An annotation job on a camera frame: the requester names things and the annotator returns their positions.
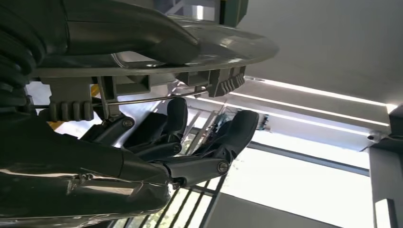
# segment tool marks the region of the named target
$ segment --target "curved metal plate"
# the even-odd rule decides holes
[[[274,57],[278,46],[266,37],[209,21],[170,16],[200,41],[201,53],[190,63],[169,66],[134,52],[97,56],[60,56],[44,61],[32,76],[126,76],[205,71],[246,66]]]

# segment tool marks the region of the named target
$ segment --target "white ceiling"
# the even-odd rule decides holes
[[[249,0],[239,27],[280,46],[247,75],[403,103],[403,1]]]

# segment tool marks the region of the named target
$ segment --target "metal pivot bolt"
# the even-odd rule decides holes
[[[131,127],[131,126],[133,126],[133,121],[132,120],[124,120],[123,121],[123,126],[125,126],[125,127]]]
[[[229,168],[230,168],[230,166],[226,162],[220,162],[217,167],[218,172],[220,172],[220,173],[226,173]]]
[[[180,145],[175,145],[175,146],[173,146],[173,151],[174,152],[180,152],[181,151],[181,146]]]

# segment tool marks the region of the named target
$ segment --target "reflective metal surface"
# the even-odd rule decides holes
[[[168,184],[123,180],[81,168],[0,164],[0,227],[85,227],[155,213]]]
[[[209,21],[170,16],[201,46],[200,55],[182,66],[168,66],[134,53],[49,57],[32,76],[126,76],[240,67],[274,57],[278,46],[266,37]]]

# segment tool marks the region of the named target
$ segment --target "yellow object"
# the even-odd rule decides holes
[[[99,94],[99,87],[98,85],[92,85],[91,86],[91,96],[97,96]],[[56,130],[58,127],[60,127],[64,122],[63,121],[57,121],[57,122],[48,122],[49,126],[53,129]]]

